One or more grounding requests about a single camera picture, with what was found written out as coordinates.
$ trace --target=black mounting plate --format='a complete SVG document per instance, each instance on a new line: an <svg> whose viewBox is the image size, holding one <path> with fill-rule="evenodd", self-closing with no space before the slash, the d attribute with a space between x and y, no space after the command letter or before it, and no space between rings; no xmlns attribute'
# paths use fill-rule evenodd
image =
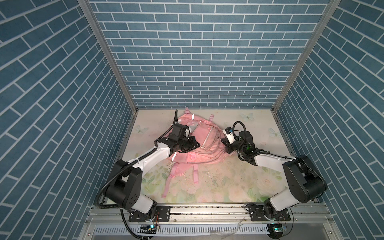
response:
<svg viewBox="0 0 384 240"><path fill-rule="evenodd" d="M261 221L270 221L268 218L264 216L264 205L257 205L253 204L249 206L249 215L251 217L251 221L253 222L261 222ZM279 215L280 221L290 221L291 216L289 215L288 209L284 209L281 211Z"/></svg>
<svg viewBox="0 0 384 240"><path fill-rule="evenodd" d="M154 222L169 222L170 206L156 206ZM139 211L135 211L129 216L129 222L145 222L146 218L144 214Z"/></svg>

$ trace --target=pink backpack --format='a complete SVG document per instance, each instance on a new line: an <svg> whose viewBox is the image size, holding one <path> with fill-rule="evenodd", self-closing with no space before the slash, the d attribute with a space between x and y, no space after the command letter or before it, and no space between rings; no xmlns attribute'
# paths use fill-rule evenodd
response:
<svg viewBox="0 0 384 240"><path fill-rule="evenodd" d="M166 186L163 198L167 196L169 184L172 178L182 175L194 167L193 176L195 184L198 180L198 164L212 164L224 160L229 154L225 151L225 146L221 142L225 138L223 131L212 122L214 115L212 114L209 120L206 120L198 115L192 114L188 108L185 108L184 115L178 118L178 122L187 125L192 130L192 136L195 136L196 141L200 143L200 147L187 153L175 152L168 157L175 162L169 177L166 180Z"/></svg>

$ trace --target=brick wall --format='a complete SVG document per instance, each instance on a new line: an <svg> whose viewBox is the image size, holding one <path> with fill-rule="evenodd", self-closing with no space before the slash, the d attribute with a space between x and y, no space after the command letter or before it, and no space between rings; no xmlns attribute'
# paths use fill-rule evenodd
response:
<svg viewBox="0 0 384 240"><path fill-rule="evenodd" d="M383 12L382 0L342 0L278 110L345 239L384 239Z"/></svg>
<svg viewBox="0 0 384 240"><path fill-rule="evenodd" d="M91 2L139 108L271 108L328 0Z"/></svg>
<svg viewBox="0 0 384 240"><path fill-rule="evenodd" d="M130 116L76 0L0 1L0 239L77 237Z"/></svg>

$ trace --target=white reflective strip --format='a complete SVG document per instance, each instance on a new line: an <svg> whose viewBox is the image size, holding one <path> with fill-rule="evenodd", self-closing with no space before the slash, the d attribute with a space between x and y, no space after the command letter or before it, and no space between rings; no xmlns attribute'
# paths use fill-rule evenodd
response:
<svg viewBox="0 0 384 240"><path fill-rule="evenodd" d="M177 154L177 152L175 152L175 154L173 154L173 157L172 157L171 161L173 161L173 159L175 159L176 154Z"/></svg>

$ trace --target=floral tablecloth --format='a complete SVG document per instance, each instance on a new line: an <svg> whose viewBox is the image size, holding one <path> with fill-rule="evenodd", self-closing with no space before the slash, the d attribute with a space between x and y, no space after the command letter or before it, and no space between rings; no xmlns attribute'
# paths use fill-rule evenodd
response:
<svg viewBox="0 0 384 240"><path fill-rule="evenodd" d="M269 110L205 110L191 112L209 119L222 129L242 121L253 135L256 147L289 155ZM123 160L137 157L153 147L153 140L169 128L174 110L140 110ZM216 164L199 164L199 183L194 184L193 169L172 179L167 197L161 198L173 162L163 160L142 179L141 193L158 203L260 202L287 187L284 174L240 161L233 153Z"/></svg>

